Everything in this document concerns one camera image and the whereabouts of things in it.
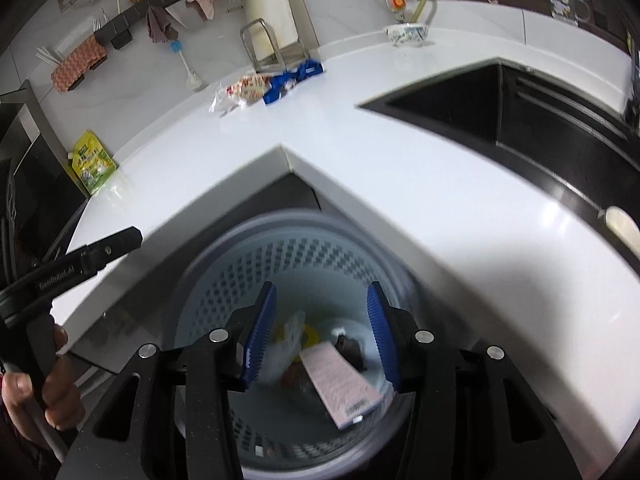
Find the person's left hand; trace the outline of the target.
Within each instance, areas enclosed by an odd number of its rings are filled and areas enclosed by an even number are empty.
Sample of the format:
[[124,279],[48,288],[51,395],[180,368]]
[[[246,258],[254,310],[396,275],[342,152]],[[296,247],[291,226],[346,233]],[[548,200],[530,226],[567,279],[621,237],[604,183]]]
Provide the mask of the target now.
[[76,428],[86,414],[75,385],[73,363],[66,354],[58,354],[68,343],[66,330],[52,322],[48,336],[54,344],[54,362],[46,378],[35,380],[26,367],[12,361],[3,363],[6,371],[1,377],[2,448],[34,446],[45,450],[49,447],[27,411],[29,403],[40,408],[43,420],[56,431]]

